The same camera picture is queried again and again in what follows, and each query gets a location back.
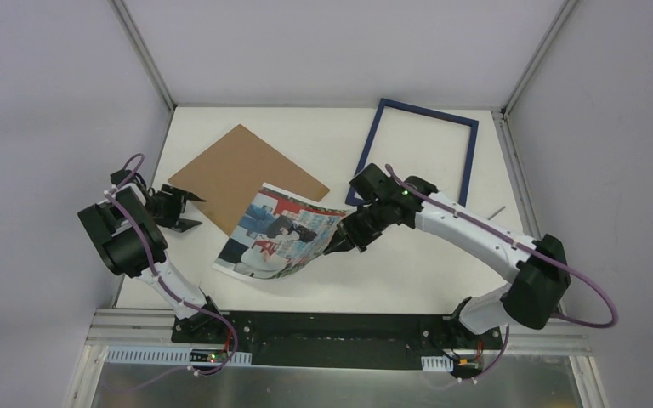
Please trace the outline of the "blue wooden picture frame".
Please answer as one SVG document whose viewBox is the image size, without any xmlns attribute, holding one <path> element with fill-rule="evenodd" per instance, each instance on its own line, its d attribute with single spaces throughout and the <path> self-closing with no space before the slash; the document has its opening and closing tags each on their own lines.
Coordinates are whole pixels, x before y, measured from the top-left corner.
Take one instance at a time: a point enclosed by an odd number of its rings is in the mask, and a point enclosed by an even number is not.
<svg viewBox="0 0 653 408">
<path fill-rule="evenodd" d="M 480 123 L 475 119 L 467 118 L 464 116 L 457 116 L 440 110 L 433 110 L 426 107 L 411 105 L 393 99 L 381 98 L 379 100 L 375 115 L 373 117 L 372 125 L 370 126 L 369 132 L 367 134 L 360 159 L 357 162 L 355 175 L 358 175 L 367 165 L 367 159 L 371 152 L 372 145 L 383 116 L 383 112 L 386 108 L 396 109 L 398 111 L 404 111 L 418 116 L 431 117 L 437 120 L 450 122 L 453 124 L 457 124 L 469 128 L 469 137 L 468 137 L 465 160 L 463 165 L 463 174 L 461 177 L 459 196 L 457 200 L 457 202 L 462 207 L 466 207 L 468 201 L 468 192 L 469 192 L 469 186 L 471 181 L 471 174 L 472 174 L 472 169 L 474 164 L 474 154 L 476 150 L 478 131 L 480 125 Z"/>
</svg>

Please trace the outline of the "colourful photo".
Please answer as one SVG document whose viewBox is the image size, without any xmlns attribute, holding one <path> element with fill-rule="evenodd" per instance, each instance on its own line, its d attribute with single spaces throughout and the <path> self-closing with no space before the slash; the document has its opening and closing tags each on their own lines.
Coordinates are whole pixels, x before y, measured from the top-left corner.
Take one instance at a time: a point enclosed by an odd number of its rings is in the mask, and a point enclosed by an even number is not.
<svg viewBox="0 0 653 408">
<path fill-rule="evenodd" d="M 245 281 L 287 278 L 325 253 L 339 222 L 352 212 L 344 206 L 324 207 L 264 183 L 213 268 Z"/>
</svg>

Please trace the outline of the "black yellow screwdriver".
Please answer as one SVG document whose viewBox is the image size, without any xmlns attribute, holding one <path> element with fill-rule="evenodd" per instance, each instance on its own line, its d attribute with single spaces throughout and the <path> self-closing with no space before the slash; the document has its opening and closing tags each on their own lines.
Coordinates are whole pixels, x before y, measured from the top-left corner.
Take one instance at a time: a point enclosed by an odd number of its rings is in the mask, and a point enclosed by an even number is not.
<svg viewBox="0 0 653 408">
<path fill-rule="evenodd" d="M 506 206 L 502 206 L 502 207 L 498 208 L 494 213 L 489 215 L 487 217 L 487 219 L 489 219 L 489 220 L 494 219 L 496 216 L 498 216 L 500 213 L 502 213 L 505 209 L 506 209 Z"/>
</svg>

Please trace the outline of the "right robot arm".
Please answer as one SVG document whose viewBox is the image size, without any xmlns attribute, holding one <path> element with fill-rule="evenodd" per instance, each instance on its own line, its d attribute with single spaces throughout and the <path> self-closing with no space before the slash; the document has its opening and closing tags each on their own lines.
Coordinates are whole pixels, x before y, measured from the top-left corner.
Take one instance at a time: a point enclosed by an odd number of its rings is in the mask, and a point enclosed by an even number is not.
<svg viewBox="0 0 653 408">
<path fill-rule="evenodd" d="M 503 278 L 503 286 L 465 298 L 446 317 L 449 338 L 459 348 L 472 347 L 498 326 L 541 330 L 552 318 L 571 283 L 557 239 L 515 234 L 473 215 L 419 177 L 398 178 L 392 167 L 370 164 L 349 184 L 364 202 L 337 224 L 325 254 L 364 252 L 388 227 L 405 225 L 451 243 Z"/>
</svg>

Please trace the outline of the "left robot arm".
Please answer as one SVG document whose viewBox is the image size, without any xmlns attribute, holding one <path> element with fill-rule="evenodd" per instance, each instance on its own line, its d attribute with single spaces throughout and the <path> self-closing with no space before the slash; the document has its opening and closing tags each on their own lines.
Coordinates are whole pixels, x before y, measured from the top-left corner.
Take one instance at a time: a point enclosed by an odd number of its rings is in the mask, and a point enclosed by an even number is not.
<svg viewBox="0 0 653 408">
<path fill-rule="evenodd" d="M 149 188 L 134 170 L 118 170 L 110 180 L 104 200 L 77 214 L 105 266 L 154 289 L 172 308 L 176 333 L 218 342 L 228 330 L 224 319 L 213 300 L 174 266 L 161 231 L 184 233 L 201 225 L 182 214 L 189 201 L 203 199 L 167 184 Z"/>
</svg>

